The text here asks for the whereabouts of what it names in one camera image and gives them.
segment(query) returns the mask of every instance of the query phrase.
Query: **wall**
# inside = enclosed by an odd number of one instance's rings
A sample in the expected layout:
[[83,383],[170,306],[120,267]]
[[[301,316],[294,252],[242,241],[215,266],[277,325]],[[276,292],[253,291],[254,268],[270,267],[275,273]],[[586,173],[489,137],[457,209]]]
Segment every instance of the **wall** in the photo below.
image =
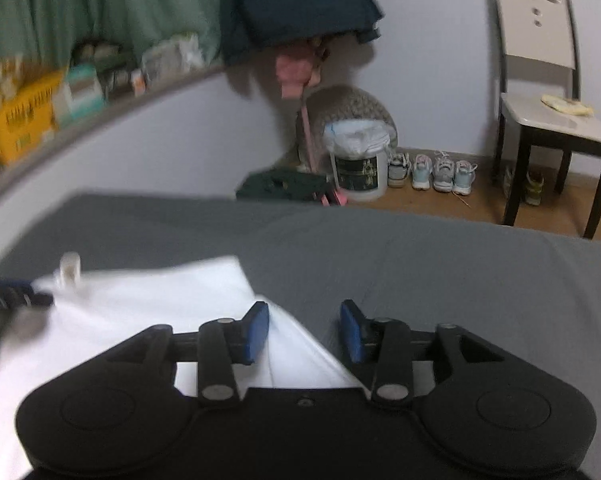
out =
[[[373,51],[339,41],[324,80],[351,81],[378,97],[397,123],[401,146],[491,155],[496,130],[491,83],[498,65],[487,0],[378,2],[386,16]],[[601,0],[573,0],[573,5],[583,100],[601,118]],[[548,67],[532,66],[531,72],[533,78],[556,80]],[[516,139],[508,137],[506,155],[515,158]],[[599,174],[600,167],[596,159],[574,155],[571,170]]]
[[[45,163],[0,201],[0,255],[28,225],[82,190],[232,196],[292,145],[270,60],[220,73],[122,118]],[[259,77],[252,67],[260,67]]]

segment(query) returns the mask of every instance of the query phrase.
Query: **bucket label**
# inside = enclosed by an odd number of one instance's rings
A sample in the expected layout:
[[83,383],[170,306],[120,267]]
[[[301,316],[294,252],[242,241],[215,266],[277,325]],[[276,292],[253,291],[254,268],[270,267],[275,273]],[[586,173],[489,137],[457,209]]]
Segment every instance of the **bucket label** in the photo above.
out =
[[349,160],[335,158],[338,184],[349,191],[378,189],[378,157]]

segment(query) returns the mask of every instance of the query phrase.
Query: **yellow cloth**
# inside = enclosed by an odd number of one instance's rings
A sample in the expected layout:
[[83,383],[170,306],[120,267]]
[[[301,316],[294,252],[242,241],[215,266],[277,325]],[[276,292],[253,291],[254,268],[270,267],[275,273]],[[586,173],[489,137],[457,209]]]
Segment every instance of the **yellow cloth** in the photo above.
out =
[[593,108],[582,104],[580,101],[548,94],[543,95],[540,99],[547,106],[563,114],[593,115]]

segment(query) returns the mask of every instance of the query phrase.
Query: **gray bedsheet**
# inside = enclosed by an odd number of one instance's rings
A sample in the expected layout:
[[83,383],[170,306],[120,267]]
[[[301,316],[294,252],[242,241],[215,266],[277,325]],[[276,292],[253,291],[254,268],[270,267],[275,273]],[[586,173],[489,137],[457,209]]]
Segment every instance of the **gray bedsheet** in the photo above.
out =
[[460,324],[586,394],[598,431],[583,470],[601,480],[599,242],[354,208],[81,196],[24,235],[0,274],[36,278],[66,251],[84,269],[235,254],[258,294],[338,356],[345,298],[415,330]]

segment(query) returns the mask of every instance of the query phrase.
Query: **chair seat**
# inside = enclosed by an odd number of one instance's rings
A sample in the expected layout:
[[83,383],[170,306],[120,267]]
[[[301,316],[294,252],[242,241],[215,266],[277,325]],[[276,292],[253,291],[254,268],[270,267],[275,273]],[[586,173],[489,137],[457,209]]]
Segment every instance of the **chair seat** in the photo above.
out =
[[501,98],[505,116],[522,126],[601,142],[601,121],[594,116],[562,114],[544,104],[539,96],[504,93]]

